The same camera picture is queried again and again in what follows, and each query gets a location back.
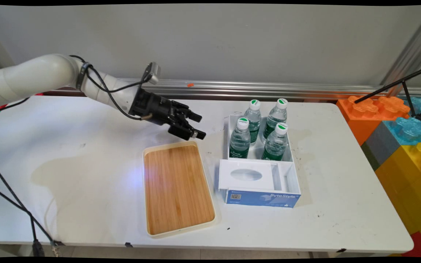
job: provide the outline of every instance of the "white acrylic box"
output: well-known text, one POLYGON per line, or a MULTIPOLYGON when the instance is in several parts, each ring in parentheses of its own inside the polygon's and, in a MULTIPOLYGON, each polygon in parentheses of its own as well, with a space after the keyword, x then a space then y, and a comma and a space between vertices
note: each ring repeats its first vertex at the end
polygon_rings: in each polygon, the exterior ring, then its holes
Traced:
POLYGON ((230 137, 241 117, 228 117, 227 154, 226 159, 220 160, 219 166, 219 189, 227 192, 225 202, 293 208, 301 192, 290 143, 281 161, 261 160, 266 117, 261 120, 258 138, 250 146, 247 159, 229 158, 230 137))

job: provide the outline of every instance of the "gray lego brick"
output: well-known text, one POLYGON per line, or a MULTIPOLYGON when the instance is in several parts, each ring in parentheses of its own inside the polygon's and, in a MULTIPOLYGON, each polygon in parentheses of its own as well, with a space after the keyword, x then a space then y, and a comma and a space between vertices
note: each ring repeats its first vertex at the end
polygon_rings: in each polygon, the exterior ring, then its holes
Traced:
POLYGON ((379 123, 365 143, 379 165, 382 165, 401 146, 384 121, 379 123))

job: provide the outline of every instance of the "blue label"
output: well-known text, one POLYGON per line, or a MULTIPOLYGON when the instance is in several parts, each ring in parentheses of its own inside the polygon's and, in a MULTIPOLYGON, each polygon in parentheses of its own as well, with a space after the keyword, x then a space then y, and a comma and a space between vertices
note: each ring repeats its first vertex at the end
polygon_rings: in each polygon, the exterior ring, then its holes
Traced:
POLYGON ((227 203, 293 208, 299 198, 299 194, 229 190, 227 195, 227 203))

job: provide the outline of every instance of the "power cord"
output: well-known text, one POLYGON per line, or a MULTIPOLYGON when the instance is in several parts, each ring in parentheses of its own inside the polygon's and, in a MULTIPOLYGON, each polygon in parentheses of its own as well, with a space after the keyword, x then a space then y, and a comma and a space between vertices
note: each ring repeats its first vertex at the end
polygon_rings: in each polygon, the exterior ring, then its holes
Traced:
POLYGON ((15 203, 13 200, 11 200, 9 197, 7 197, 5 194, 3 194, 1 192, 0 192, 0 196, 2 196, 4 199, 6 199, 7 201, 9 201, 16 208, 19 208, 20 210, 24 211, 25 213, 27 213, 30 216, 30 223, 32 224, 32 235, 33 235, 33 238, 34 238, 34 241, 33 241, 33 244, 32 244, 33 255, 34 256, 45 256, 45 252, 43 251, 43 247, 40 244, 40 242, 38 241, 37 234, 35 233, 35 224, 37 224, 37 226, 40 228, 40 230, 42 230, 42 232, 48 238, 48 240, 50 241, 50 243, 51 243, 51 245, 53 247, 57 246, 57 244, 56 244, 57 242, 54 241, 53 238, 45 231, 45 229, 42 227, 42 225, 40 225, 40 223, 38 222, 38 220, 33 217, 32 213, 30 213, 27 210, 27 208, 25 208, 25 206, 23 205, 23 203, 19 200, 19 198, 14 193, 14 191, 9 186, 9 184, 7 183, 7 181, 5 180, 5 178, 3 177, 3 175, 1 173, 0 173, 0 178, 1 178, 1 181, 4 183, 4 185, 7 187, 7 189, 10 191, 10 193, 12 194, 12 196, 15 198, 15 200, 17 201, 17 203, 19 203, 19 204, 15 203))
POLYGON ((10 105, 10 106, 7 106, 7 107, 4 107, 4 108, 0 108, 0 111, 2 111, 2 110, 7 110, 7 109, 9 109, 9 108, 12 108, 12 107, 14 107, 14 106, 17 106, 17 105, 20 105, 20 104, 22 104, 22 103, 25 103, 29 98, 25 98, 24 100, 22 100, 21 102, 18 102, 18 103, 15 103, 15 104, 12 104, 12 105, 10 105))
MULTIPOLYGON (((76 55, 70 55, 70 57, 78 58, 83 63, 86 62, 83 58, 81 58, 79 56, 76 56, 76 55)), ((141 81, 136 82, 136 83, 132 83, 132 84, 129 84, 129 85, 126 85, 124 87, 121 87, 121 88, 118 88, 118 89, 115 89, 115 90, 109 90, 108 89, 108 87, 105 84, 105 82, 103 81, 102 77, 100 77, 100 74, 97 72, 97 70, 92 65, 89 65, 89 67, 87 67, 87 72, 88 72, 89 69, 93 70, 93 72, 95 73, 95 75, 97 76, 97 78, 100 80, 100 82, 102 83, 102 85, 105 88, 103 88, 95 80, 93 80, 92 77, 90 76, 90 74, 87 74, 87 78, 89 78, 89 80, 92 81, 92 83, 94 83, 98 88, 100 88, 101 90, 105 91, 108 94, 108 96, 110 97, 111 101, 118 108, 118 110, 121 113, 123 113, 123 115, 125 115, 126 117, 128 117, 130 119, 133 119, 133 120, 145 120, 147 118, 151 118, 152 117, 152 115, 147 115, 147 116, 144 116, 144 117, 141 117, 141 118, 136 118, 136 117, 133 117, 133 116, 127 114, 126 112, 124 112, 119 107, 118 103, 114 100, 113 96, 111 95, 111 93, 115 93, 115 92, 118 92, 120 90, 124 90, 126 88, 133 87, 135 85, 139 85, 139 88, 141 88, 142 87, 142 84, 145 83, 145 82, 147 82, 147 80, 145 80, 145 77, 147 76, 147 69, 145 70, 145 72, 144 72, 144 74, 143 74, 143 76, 141 78, 141 81)), ((15 104, 10 105, 8 107, 0 108, 0 111, 7 110, 7 109, 12 108, 12 107, 15 107, 17 105, 21 105, 22 103, 24 103, 25 101, 27 101, 29 98, 25 98, 21 102, 15 103, 15 104)), ((15 198, 15 200, 17 201, 17 203, 19 203, 19 204, 17 204, 16 202, 14 202, 13 200, 11 200, 9 197, 7 197, 6 195, 4 195, 1 192, 0 192, 0 196, 2 196, 4 199, 6 199, 7 201, 9 201, 16 208, 19 208, 20 210, 24 211, 25 213, 27 213, 30 216, 30 223, 32 225, 32 235, 33 235, 33 238, 34 238, 34 241, 33 241, 33 244, 32 244, 33 255, 34 256, 45 256, 45 252, 43 251, 43 247, 40 244, 40 242, 38 241, 37 234, 35 233, 35 224, 37 224, 37 226, 46 235, 46 237, 48 238, 48 240, 50 240, 50 243, 52 245, 52 250, 53 250, 53 253, 55 254, 55 256, 60 256, 60 252, 56 248, 56 245, 57 245, 56 244, 56 241, 54 241, 53 238, 50 237, 50 235, 45 231, 45 229, 42 227, 42 225, 40 225, 40 223, 33 217, 32 213, 30 213, 27 210, 27 208, 25 208, 25 206, 23 205, 23 203, 19 200, 19 198, 17 198, 17 195, 14 193, 14 191, 9 186, 9 184, 7 183, 7 181, 5 180, 5 178, 3 177, 3 175, 1 173, 0 173, 0 178, 1 178, 2 182, 4 183, 4 185, 7 187, 7 189, 10 191, 10 193, 12 194, 12 196, 15 198)))

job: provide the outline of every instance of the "floor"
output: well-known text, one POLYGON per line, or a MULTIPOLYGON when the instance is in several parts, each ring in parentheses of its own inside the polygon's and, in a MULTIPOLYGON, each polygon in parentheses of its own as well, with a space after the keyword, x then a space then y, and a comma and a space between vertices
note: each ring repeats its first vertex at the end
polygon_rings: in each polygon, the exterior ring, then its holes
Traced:
MULTIPOLYGON (((54 256, 50 246, 43 247, 45 256, 54 256)), ((1 255, 31 256, 30 245, 0 245, 1 255)), ((67 258, 131 258, 131 259, 288 259, 312 258, 310 252, 225 250, 225 249, 177 249, 177 248, 106 248, 60 247, 61 256, 67 258)))

